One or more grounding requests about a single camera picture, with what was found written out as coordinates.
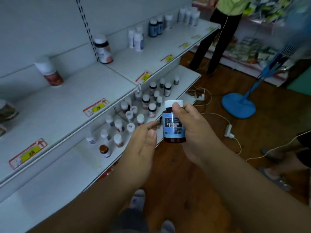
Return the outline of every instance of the yellow price label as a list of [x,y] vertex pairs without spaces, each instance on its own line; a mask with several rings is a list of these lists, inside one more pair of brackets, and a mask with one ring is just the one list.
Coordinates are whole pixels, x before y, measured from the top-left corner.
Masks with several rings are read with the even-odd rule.
[[146,80],[148,79],[148,78],[150,78],[150,74],[145,74],[142,78],[141,78],[141,80],[142,81],[144,81],[144,82],[146,82]]
[[30,159],[32,156],[34,156],[36,153],[38,153],[41,150],[41,148],[36,145],[35,147],[33,147],[32,149],[30,149],[29,151],[27,151],[25,154],[23,154],[21,156],[21,160],[23,162],[25,162],[26,160]]
[[101,109],[104,108],[104,107],[105,107],[105,105],[104,105],[103,103],[100,103],[100,104],[96,105],[96,106],[92,109],[92,111],[93,111],[94,113],[96,113],[97,111],[101,110]]
[[169,62],[173,59],[174,57],[172,55],[170,55],[169,57],[166,58],[166,62]]

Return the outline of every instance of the hand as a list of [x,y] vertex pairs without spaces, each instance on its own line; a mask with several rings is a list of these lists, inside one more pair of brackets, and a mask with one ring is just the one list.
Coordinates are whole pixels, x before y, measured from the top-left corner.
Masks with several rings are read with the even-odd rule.
[[147,180],[157,142],[157,133],[152,129],[158,121],[139,126],[133,133],[115,170],[120,184],[131,192],[139,189]]
[[219,140],[205,118],[194,108],[185,103],[184,108],[173,104],[173,112],[186,130],[186,142],[182,143],[188,159],[201,166],[208,155],[217,153],[225,145]]

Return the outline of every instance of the brown floor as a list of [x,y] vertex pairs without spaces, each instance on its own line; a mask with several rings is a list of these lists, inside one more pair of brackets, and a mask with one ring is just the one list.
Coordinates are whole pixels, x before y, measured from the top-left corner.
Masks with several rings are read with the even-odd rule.
[[[181,65],[193,54],[182,57]],[[204,59],[201,66],[207,63]],[[229,115],[221,106],[221,96],[229,92],[245,93],[255,81],[228,67],[220,65],[215,75],[202,78],[197,87],[205,87],[215,96],[210,105],[198,107],[200,112],[214,112],[227,117],[233,125],[232,133],[240,141],[243,159],[259,157],[262,147],[274,148],[289,142],[295,134],[311,128],[311,97],[285,88],[263,83],[250,99],[258,110],[255,115],[239,120]],[[205,115],[218,137],[233,151],[239,146],[233,139],[223,136],[227,122],[214,115]],[[269,166],[266,158],[250,160],[254,167]],[[292,196],[308,204],[309,173],[286,175],[293,191]],[[181,145],[161,142],[156,148],[152,173],[143,186],[146,191],[145,216],[150,230],[159,230],[165,219],[172,220],[176,232],[241,232],[231,220],[231,215],[221,203],[211,181],[184,155]]]

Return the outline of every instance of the price tag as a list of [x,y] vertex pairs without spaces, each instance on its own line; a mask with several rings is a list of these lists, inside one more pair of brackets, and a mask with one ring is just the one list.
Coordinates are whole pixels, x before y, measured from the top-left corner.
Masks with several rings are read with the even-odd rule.
[[20,152],[17,156],[9,160],[9,164],[13,169],[16,169],[35,154],[40,152],[43,148],[47,147],[47,143],[41,138],[32,145],[30,145],[27,149]]
[[165,58],[161,59],[161,61],[164,61],[164,62],[168,63],[172,59],[174,59],[173,55],[167,55]]
[[135,82],[139,83],[139,84],[143,84],[144,82],[146,82],[146,80],[148,78],[150,78],[150,76],[152,75],[152,73],[145,71],[142,75],[139,76],[139,78],[137,78],[135,80]]
[[201,35],[195,35],[195,36],[192,37],[192,39],[200,39],[200,38],[202,38]]
[[182,47],[183,49],[185,49],[185,48],[187,48],[188,46],[190,46],[189,43],[184,43],[184,44],[180,45],[179,47]]
[[104,108],[106,105],[108,105],[109,102],[106,99],[101,99],[100,101],[96,102],[95,104],[91,105],[90,107],[87,107],[83,110],[83,112],[88,116],[92,116],[94,113],[97,113],[99,110]]

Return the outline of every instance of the right hand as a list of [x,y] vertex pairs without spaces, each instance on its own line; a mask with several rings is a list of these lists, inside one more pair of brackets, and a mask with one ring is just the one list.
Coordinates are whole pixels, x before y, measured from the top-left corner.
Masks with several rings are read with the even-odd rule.
[[218,153],[225,145],[216,136],[205,118],[188,103],[184,108],[173,104],[173,112],[186,130],[186,142],[182,143],[188,159],[196,165],[203,165],[209,155]]

